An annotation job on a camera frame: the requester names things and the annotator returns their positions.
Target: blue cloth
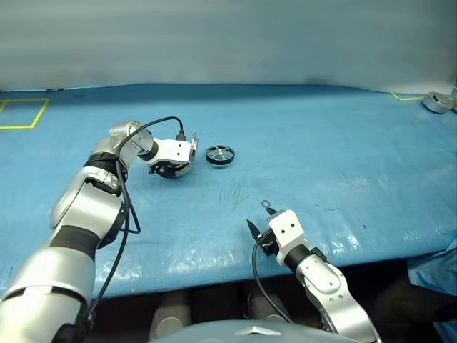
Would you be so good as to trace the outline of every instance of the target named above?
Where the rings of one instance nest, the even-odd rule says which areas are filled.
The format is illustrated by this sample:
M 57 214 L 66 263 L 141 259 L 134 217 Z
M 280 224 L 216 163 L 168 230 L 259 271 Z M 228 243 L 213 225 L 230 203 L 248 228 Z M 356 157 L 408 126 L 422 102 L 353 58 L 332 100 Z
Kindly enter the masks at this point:
M 444 252 L 409 259 L 408 275 L 416 286 L 457 296 L 457 237 Z M 457 320 L 433 325 L 445 343 L 457 342 Z
M 330 86 L 138 85 L 0 99 L 50 98 L 34 129 L 0 131 L 0 288 L 51 234 L 49 214 L 94 145 L 118 121 L 180 116 L 197 129 L 194 168 L 163 179 L 132 165 L 127 187 L 143 231 L 131 235 L 107 296 L 252 278 L 246 218 L 261 201 L 293 209 L 312 246 L 337 266 L 445 249 L 457 228 L 457 116 L 418 101 Z M 9 103 L 0 126 L 39 105 Z M 176 135 L 176 123 L 151 129 Z M 232 164 L 205 161 L 214 144 Z M 119 240 L 97 251 L 96 288 Z M 259 253 L 263 276 L 289 273 Z

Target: yellow tape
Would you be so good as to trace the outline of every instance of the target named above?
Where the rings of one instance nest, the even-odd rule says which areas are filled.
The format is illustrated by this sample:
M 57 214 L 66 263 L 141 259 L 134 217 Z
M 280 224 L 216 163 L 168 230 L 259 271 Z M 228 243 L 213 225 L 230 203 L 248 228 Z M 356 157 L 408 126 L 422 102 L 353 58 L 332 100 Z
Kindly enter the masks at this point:
M 25 101 L 43 101 L 44 102 L 43 106 L 41 106 L 40 110 L 38 111 L 38 114 L 35 116 L 32 123 L 29 125 L 0 126 L 0 130 L 33 129 L 35 127 L 36 123 L 38 123 L 38 120 L 40 120 L 41 115 L 43 114 L 44 110 L 47 108 L 47 106 L 49 105 L 49 102 L 51 100 L 49 98 L 3 99 L 3 100 L 0 100 L 0 102 L 3 102 L 3 104 L 0 106 L 0 113 L 1 113 L 1 111 L 3 111 L 3 109 L 9 102 L 25 102 Z
M 395 97 L 395 99 L 400 100 L 400 101 L 417 101 L 417 100 L 423 99 L 423 96 L 400 97 L 396 93 L 393 93 L 392 91 L 391 91 L 391 94 Z

